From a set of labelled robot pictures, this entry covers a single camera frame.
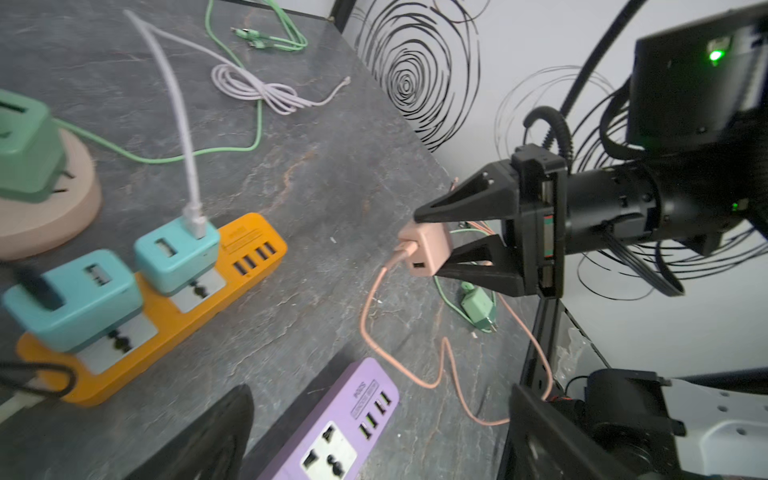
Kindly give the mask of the pink plug adapter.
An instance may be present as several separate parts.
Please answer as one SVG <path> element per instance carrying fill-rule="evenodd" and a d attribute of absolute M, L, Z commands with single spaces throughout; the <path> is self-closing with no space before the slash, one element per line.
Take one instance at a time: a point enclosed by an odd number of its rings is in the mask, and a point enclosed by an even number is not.
<path fill-rule="evenodd" d="M 408 257 L 405 263 L 415 277 L 434 276 L 453 251 L 448 227 L 443 223 L 409 221 L 397 238 L 400 243 L 406 243 Z"/>

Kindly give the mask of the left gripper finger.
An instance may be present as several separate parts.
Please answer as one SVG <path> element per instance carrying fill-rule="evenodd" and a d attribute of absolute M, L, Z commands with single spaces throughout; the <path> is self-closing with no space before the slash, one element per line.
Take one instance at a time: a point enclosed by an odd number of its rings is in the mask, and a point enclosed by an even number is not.
<path fill-rule="evenodd" d="M 254 419 L 250 388 L 234 387 L 129 479 L 236 479 Z"/>

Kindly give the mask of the round pink power strip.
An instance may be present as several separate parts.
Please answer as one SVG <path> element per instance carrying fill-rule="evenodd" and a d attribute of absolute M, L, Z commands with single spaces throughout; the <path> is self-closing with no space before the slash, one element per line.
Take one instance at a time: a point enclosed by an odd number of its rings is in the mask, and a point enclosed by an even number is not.
<path fill-rule="evenodd" d="M 59 130 L 67 163 L 43 202 L 1 201 L 1 259 L 19 260 L 72 240 L 93 223 L 102 205 L 95 162 L 73 133 Z"/>

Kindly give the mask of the purple power strip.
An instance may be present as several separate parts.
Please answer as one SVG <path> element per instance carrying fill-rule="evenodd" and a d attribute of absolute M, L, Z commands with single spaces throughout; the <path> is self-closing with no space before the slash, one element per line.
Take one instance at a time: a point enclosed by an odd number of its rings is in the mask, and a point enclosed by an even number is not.
<path fill-rule="evenodd" d="M 262 479 L 354 479 L 399 405 L 371 357 L 351 364 L 261 473 Z"/>

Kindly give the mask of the teal plug adapter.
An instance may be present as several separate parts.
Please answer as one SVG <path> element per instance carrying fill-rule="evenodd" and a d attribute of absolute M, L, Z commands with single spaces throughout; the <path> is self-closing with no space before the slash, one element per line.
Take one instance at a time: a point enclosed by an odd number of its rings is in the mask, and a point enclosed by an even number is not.
<path fill-rule="evenodd" d="M 135 241 L 138 269 L 157 292 L 172 296 L 215 265 L 220 233 L 209 221 L 204 227 L 204 236 L 196 238 L 178 217 Z"/>
<path fill-rule="evenodd" d="M 43 306 L 17 284 L 2 295 L 10 315 L 48 349 L 76 352 L 139 314 L 143 298 L 134 273 L 113 251 L 100 249 L 42 274 L 62 305 Z"/>

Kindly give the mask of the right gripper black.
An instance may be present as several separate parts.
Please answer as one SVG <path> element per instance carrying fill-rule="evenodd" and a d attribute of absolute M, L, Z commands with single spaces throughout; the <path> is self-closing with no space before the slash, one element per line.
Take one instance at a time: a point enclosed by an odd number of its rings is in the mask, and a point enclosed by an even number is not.
<path fill-rule="evenodd" d="M 447 194 L 418 207 L 416 223 L 507 220 L 505 240 L 490 235 L 456 247 L 437 271 L 510 297 L 560 298 L 565 257 L 645 243 L 660 229 L 660 175 L 644 163 L 572 175 L 561 156 L 517 148 Z"/>

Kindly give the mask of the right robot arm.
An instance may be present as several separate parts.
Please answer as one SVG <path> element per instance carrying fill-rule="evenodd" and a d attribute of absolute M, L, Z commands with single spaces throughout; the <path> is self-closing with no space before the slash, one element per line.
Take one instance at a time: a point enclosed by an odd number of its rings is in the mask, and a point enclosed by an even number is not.
<path fill-rule="evenodd" d="M 510 297 L 557 302 L 565 259 L 608 251 L 656 292 L 684 287 L 663 259 L 672 240 L 710 256 L 742 221 L 767 229 L 767 7 L 729 10 L 639 39 L 630 77 L 597 132 L 610 164 L 576 172 L 566 117 L 640 3 L 621 10 L 563 105 L 529 112 L 542 145 L 523 143 L 419 207 L 419 228 L 498 220 L 500 234 L 426 247 L 417 272 Z M 761 479 L 767 475 L 767 379 L 704 383 L 606 368 L 580 399 L 515 387 L 503 479 Z"/>

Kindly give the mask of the orange power strip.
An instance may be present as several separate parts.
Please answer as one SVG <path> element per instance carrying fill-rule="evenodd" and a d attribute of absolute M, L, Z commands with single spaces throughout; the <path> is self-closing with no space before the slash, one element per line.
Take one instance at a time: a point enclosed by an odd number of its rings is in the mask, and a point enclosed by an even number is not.
<path fill-rule="evenodd" d="M 157 292 L 138 273 L 143 310 L 77 353 L 48 349 L 30 333 L 16 346 L 21 359 L 74 370 L 77 381 L 63 400 L 96 406 L 134 380 L 183 340 L 240 298 L 280 265 L 288 246 L 257 214 L 218 229 L 215 265 L 172 296 Z"/>

